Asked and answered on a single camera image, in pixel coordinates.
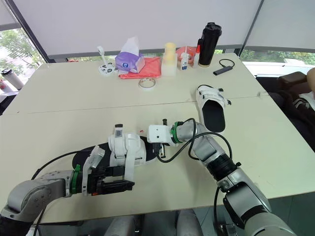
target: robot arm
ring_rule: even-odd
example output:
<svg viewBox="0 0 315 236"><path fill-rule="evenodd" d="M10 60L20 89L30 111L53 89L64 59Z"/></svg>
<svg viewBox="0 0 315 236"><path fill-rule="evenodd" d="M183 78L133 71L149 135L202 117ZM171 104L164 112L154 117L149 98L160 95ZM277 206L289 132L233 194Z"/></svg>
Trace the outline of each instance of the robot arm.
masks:
<svg viewBox="0 0 315 236"><path fill-rule="evenodd" d="M176 122L173 126L150 125L148 142L176 146L191 140L193 135L208 132L192 120ZM294 232L279 217L271 213L264 194L210 135L194 140L192 150L209 170L218 187L226 193L223 203L233 222L245 229L247 236L294 236Z"/></svg>
<svg viewBox="0 0 315 236"><path fill-rule="evenodd" d="M9 194L0 215L0 236L25 236L40 212L55 199L83 193L110 194L131 190L134 182L122 179L104 182L107 176L121 176L124 166L98 169L104 150L95 146L83 170L54 171L18 184Z"/></svg>

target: red cloth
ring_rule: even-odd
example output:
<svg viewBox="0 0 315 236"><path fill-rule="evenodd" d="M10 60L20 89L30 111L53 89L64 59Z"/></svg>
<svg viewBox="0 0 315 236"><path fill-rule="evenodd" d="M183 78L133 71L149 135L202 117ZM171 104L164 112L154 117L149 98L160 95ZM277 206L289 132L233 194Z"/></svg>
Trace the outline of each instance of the red cloth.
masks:
<svg viewBox="0 0 315 236"><path fill-rule="evenodd" d="M146 77L158 78L161 76L161 58L144 58L145 65L139 73L120 75L121 79L141 79Z"/></svg>

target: green ring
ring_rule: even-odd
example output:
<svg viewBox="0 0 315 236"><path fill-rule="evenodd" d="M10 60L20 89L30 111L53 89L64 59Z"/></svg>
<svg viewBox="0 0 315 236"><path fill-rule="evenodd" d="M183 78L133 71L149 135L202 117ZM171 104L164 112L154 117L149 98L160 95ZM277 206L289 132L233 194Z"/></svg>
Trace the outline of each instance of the green ring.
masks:
<svg viewBox="0 0 315 236"><path fill-rule="evenodd" d="M74 169L74 173L73 173L73 177L72 177L72 184L71 184L71 193L72 194L77 193L77 178L78 178L78 174L79 174L80 170L81 170L81 166L79 164L77 164L75 169Z"/></svg>
<svg viewBox="0 0 315 236"><path fill-rule="evenodd" d="M178 122L175 122L174 126L171 128L171 134L173 135L173 138L177 144L182 143L181 141L178 140L177 135L176 135L176 128L177 128Z"/></svg>

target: purple tissue box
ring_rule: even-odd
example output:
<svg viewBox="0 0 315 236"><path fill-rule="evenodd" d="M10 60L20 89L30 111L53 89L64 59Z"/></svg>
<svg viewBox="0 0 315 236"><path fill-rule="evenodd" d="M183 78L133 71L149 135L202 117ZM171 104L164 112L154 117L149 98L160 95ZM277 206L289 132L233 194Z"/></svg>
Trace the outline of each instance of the purple tissue box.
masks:
<svg viewBox="0 0 315 236"><path fill-rule="evenodd" d="M115 63L118 69L132 73L139 73L145 64L143 54L139 53L137 56L127 52L120 52L115 57Z"/></svg>

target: window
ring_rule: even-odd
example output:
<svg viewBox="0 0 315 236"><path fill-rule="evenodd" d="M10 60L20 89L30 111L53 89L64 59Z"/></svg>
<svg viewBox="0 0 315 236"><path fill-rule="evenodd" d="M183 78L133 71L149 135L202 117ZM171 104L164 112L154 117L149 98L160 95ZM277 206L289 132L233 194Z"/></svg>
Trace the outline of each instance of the window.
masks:
<svg viewBox="0 0 315 236"><path fill-rule="evenodd" d="M242 61L315 65L315 53L243 50L240 58Z"/></svg>
<svg viewBox="0 0 315 236"><path fill-rule="evenodd" d="M215 50L215 54L221 54L223 50ZM163 53L145 53L145 57L162 57ZM105 56L106 60L113 61L115 56ZM80 58L68 58L69 61L97 61L102 60L101 56L96 57L80 57Z"/></svg>
<svg viewBox="0 0 315 236"><path fill-rule="evenodd" d="M45 60L23 29L0 31L0 70L10 68L26 83L43 63Z"/></svg>

